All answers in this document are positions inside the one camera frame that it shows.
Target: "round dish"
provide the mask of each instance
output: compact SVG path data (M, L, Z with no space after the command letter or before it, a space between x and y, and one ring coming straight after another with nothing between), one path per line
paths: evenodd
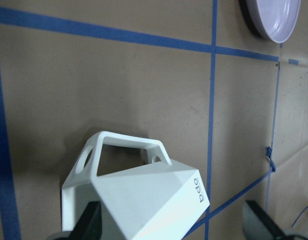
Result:
M258 32L275 43L285 42L298 19L301 0L246 0Z

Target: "white plastic box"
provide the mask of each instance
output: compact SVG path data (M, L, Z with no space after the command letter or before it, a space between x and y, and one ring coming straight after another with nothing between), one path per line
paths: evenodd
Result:
M148 164L97 176L103 144L145 149ZM101 202L101 240L180 240L210 205L199 171L171 160L160 141L106 131L88 139L62 186L63 231L90 201Z

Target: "logo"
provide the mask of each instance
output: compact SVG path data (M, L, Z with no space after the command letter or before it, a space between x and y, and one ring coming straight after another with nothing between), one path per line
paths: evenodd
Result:
M199 197L199 202L201 203L204 201L204 196L202 194L201 185L198 178L194 178L194 184L196 186L195 189Z

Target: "white plastic object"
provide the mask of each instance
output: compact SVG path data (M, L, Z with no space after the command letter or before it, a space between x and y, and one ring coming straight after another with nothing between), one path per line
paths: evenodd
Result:
M246 0L248 11L263 38L285 42L298 19L301 0Z
M149 164L97 176L103 144L145 149ZM210 205L199 171L171 160L160 141L107 131L87 140L62 186L63 231L90 201L101 202L101 240L180 240Z

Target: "plastic bowl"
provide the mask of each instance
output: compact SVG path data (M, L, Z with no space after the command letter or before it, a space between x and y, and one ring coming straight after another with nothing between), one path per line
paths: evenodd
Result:
M298 19L301 0L246 0L250 17L260 35L285 42Z

